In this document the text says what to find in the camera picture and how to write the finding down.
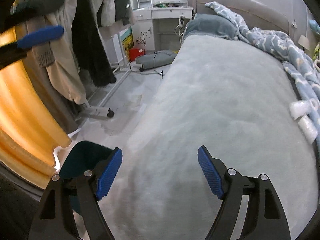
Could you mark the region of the bubble wrap roll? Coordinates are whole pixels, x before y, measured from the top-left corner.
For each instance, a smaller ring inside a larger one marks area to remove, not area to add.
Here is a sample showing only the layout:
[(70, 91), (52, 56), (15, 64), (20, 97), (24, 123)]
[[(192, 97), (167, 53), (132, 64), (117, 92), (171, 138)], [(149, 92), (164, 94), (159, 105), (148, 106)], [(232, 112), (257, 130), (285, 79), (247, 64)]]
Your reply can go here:
[(318, 136), (318, 130), (311, 119), (306, 115), (301, 117), (298, 121), (298, 126), (304, 133), (307, 141), (312, 144)]
[(319, 102), (316, 99), (300, 100), (293, 102), (289, 106), (291, 116), (294, 120), (310, 114), (312, 111), (318, 111)]

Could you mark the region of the dark teal trash bin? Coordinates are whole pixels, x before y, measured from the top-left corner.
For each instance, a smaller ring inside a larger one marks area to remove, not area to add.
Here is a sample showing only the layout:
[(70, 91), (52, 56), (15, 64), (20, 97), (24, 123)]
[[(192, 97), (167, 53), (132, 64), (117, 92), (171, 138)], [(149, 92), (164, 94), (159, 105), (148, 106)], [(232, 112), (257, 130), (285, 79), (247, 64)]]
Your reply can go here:
[(95, 175), (95, 179), (93, 179), (91, 187), (95, 200), (99, 202), (95, 195), (97, 190), (97, 176), (99, 175), (96, 166), (101, 161), (107, 160), (113, 150), (114, 149), (90, 141), (81, 141), (75, 144), (71, 149), (60, 169), (59, 176), (63, 180), (73, 179), (83, 175), (85, 171), (92, 171)]

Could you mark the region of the brown knit cardigan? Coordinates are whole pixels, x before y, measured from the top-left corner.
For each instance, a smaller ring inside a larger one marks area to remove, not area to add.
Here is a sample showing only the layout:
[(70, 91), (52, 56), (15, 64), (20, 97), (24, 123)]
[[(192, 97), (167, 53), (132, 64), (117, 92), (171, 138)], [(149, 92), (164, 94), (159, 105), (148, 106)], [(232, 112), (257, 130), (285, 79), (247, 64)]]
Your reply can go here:
[(33, 55), (40, 67), (49, 67), (72, 47), (72, 23), (77, 0), (39, 0), (42, 5), (62, 5), (56, 11), (27, 21), (27, 31), (35, 38)]

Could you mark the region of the bubble wrap roll lower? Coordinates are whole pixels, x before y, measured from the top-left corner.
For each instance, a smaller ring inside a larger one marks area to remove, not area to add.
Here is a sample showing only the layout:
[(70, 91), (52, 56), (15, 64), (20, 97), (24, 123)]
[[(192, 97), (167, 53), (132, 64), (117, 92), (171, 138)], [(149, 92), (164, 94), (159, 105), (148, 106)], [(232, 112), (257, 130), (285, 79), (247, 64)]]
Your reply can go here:
[(307, 141), (312, 144), (318, 136), (318, 130), (311, 119), (306, 115), (301, 117), (298, 121), (298, 126), (304, 133)]

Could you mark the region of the white clothes rack base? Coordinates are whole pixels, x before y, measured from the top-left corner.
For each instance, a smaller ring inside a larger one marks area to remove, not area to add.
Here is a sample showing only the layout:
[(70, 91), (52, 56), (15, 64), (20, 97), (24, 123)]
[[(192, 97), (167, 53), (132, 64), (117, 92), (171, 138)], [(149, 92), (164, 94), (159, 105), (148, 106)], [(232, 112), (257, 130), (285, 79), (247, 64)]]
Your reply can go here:
[(92, 114), (92, 115), (104, 115), (108, 118), (114, 117), (114, 111), (112, 109), (106, 107), (106, 103), (111, 99), (111, 97), (114, 95), (114, 93), (117, 91), (117, 89), (123, 84), (123, 82), (126, 80), (126, 78), (133, 72), (133, 69), (140, 69), (144, 71), (144, 67), (142, 64), (126, 64), (123, 65), (124, 70), (120, 70), (121, 66), (118, 66), (114, 69), (113, 73), (116, 74), (117, 72), (123, 72), (124, 74), (117, 79), (116, 83), (112, 85), (108, 93), (102, 98), (102, 100), (98, 103), (97, 106), (90, 104), (89, 100), (97, 94), (97, 92), (100, 90), (100, 88), (97, 88), (85, 101), (85, 103), (82, 105), (82, 109), (85, 113)]

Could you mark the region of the blue patterned blanket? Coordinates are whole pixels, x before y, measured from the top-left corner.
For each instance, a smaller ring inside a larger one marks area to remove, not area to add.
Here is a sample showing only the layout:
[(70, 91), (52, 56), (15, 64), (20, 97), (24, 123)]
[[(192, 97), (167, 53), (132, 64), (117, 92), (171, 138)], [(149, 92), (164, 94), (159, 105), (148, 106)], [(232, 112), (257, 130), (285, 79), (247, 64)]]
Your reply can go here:
[(241, 15), (224, 5), (213, 1), (206, 3), (205, 6), (229, 20), (235, 26), (240, 40), (282, 62), (285, 71), (295, 80), (300, 97), (310, 102), (311, 110), (308, 115), (313, 125), (319, 129), (319, 72), (312, 59), (282, 31), (262, 30), (257, 27), (249, 29)]

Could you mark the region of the grey padded headboard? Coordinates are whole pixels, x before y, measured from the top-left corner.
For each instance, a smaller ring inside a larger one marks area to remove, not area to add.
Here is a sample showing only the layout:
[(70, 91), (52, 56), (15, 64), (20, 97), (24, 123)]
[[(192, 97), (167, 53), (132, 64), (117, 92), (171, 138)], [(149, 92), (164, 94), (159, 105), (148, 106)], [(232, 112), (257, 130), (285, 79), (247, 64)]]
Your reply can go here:
[(284, 14), (256, 0), (192, 0), (192, 6), (196, 13), (212, 15), (215, 13), (213, 9), (205, 6), (206, 3), (212, 1), (217, 1), (240, 14), (250, 28), (258, 27), (290, 33), (289, 20)]

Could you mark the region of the bedside lamp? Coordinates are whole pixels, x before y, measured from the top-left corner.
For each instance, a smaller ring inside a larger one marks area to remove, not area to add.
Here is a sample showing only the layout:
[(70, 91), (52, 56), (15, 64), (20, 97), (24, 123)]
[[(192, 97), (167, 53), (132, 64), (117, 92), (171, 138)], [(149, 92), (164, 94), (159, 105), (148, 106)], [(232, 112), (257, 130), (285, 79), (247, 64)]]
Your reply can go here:
[(300, 35), (298, 44), (301, 46), (303, 50), (310, 50), (310, 41), (306, 36)]

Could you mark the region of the white dressing table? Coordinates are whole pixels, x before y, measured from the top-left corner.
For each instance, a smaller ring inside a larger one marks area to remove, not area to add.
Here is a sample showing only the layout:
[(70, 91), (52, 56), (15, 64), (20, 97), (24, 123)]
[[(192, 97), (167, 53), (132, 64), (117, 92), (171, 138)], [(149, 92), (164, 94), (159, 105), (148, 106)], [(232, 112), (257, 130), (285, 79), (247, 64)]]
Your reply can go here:
[(180, 49), (185, 26), (194, 12), (188, 0), (131, 0), (131, 3), (136, 48), (147, 52)]

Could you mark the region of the orange curtain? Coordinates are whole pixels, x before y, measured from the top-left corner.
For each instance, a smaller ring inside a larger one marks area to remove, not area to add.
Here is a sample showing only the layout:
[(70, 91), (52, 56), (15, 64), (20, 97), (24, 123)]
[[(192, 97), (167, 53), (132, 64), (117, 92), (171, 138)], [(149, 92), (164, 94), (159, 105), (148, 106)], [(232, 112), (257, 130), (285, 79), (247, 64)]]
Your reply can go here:
[(1, 70), (1, 162), (45, 189), (56, 171), (56, 148), (71, 139), (43, 104), (19, 60)]

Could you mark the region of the blue-grey pillow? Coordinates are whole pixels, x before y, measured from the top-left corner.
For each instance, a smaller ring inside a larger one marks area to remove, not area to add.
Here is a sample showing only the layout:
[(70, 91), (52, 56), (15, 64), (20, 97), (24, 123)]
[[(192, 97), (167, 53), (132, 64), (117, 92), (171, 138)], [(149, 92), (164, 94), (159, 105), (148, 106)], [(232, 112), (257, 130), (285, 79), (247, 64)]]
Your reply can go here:
[(238, 39), (238, 29), (219, 15), (196, 14), (193, 20), (190, 20), (185, 28), (183, 39), (191, 35), (209, 35), (227, 40)]

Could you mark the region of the red box on floor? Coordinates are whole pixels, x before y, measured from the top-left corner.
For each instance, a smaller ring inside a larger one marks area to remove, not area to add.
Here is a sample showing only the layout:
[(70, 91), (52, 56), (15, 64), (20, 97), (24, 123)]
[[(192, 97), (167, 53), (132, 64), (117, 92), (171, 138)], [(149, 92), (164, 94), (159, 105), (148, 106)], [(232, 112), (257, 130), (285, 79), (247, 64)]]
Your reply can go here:
[(129, 49), (129, 61), (135, 61), (137, 57), (143, 56), (145, 54), (145, 50), (141, 48), (131, 48)]

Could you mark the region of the grey-green bed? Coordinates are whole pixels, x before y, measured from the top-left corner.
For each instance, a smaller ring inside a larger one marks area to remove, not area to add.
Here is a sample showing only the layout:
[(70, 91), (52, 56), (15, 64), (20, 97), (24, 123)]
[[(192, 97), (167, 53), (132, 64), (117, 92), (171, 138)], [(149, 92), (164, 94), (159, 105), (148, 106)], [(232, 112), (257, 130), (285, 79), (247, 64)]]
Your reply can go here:
[(318, 205), (312, 145), (292, 119), (282, 64), (242, 41), (188, 36), (136, 128), (101, 210), (116, 239), (204, 239), (219, 210), (197, 161), (206, 146), (244, 176), (268, 175), (291, 237)]

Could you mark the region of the bubble wrap roll upper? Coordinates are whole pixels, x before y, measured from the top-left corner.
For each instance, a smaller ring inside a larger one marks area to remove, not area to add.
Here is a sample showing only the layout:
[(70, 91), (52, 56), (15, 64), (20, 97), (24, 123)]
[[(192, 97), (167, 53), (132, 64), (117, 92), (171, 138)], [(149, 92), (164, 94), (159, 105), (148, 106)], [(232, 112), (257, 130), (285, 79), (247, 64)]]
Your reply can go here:
[(294, 120), (310, 114), (312, 111), (318, 111), (319, 102), (316, 99), (300, 100), (293, 102), (289, 106), (291, 116)]

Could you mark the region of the black hanging coat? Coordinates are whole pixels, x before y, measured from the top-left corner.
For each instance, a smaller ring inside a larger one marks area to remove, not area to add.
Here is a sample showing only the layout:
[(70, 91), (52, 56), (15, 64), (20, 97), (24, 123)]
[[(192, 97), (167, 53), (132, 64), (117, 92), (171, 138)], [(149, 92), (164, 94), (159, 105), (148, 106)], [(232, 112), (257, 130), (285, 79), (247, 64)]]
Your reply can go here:
[(91, 0), (76, 0), (72, 47), (80, 69), (89, 72), (95, 86), (105, 87), (116, 83), (95, 23)]

